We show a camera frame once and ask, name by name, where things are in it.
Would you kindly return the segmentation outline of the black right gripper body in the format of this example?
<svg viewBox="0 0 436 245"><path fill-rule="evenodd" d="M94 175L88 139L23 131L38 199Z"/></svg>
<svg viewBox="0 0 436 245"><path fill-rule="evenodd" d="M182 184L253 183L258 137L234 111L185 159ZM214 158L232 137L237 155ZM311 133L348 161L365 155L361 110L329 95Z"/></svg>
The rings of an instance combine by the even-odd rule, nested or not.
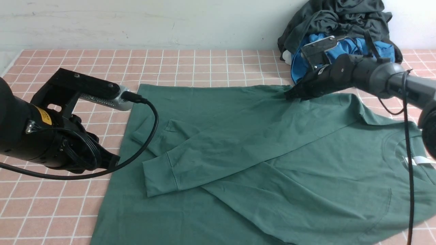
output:
<svg viewBox="0 0 436 245"><path fill-rule="evenodd" d="M308 72L297 84L284 93L287 100L310 100L353 88L352 73L357 55L342 54L331 64Z"/></svg>

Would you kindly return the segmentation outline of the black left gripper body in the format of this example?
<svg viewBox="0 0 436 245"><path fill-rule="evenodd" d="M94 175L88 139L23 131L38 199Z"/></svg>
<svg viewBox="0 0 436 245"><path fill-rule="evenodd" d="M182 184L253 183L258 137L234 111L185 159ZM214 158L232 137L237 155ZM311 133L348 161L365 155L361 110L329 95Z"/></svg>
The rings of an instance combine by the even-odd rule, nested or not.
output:
<svg viewBox="0 0 436 245"><path fill-rule="evenodd" d="M62 124L54 127L56 135L61 137L58 153L53 157L55 165L52 169L62 169L74 174L96 169L112 169L120 161L115 155L99 144L99 138L87 132L81 118L71 115L62 117Z"/></svg>

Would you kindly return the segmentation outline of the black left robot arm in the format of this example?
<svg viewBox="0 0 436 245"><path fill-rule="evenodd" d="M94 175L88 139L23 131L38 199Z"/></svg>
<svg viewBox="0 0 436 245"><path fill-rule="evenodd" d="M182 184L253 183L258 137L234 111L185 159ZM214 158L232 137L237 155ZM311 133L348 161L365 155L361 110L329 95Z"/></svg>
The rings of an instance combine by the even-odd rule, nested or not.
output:
<svg viewBox="0 0 436 245"><path fill-rule="evenodd" d="M1 154L75 174L107 169L119 157L103 149L72 112L80 97L108 102L120 93L119 85L102 79L56 74L26 102L1 79Z"/></svg>

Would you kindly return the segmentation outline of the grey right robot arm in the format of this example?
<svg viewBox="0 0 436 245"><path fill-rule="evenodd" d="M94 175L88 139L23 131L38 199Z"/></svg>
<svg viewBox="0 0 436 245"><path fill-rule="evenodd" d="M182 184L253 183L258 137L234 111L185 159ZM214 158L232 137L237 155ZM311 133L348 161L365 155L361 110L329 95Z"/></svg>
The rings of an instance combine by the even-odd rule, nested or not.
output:
<svg viewBox="0 0 436 245"><path fill-rule="evenodd" d="M348 88L357 88L380 99L397 97L421 110L418 127L428 153L436 155L435 81L410 76L401 65L386 58L341 54L331 64L308 72L285 92L288 100L309 100Z"/></svg>

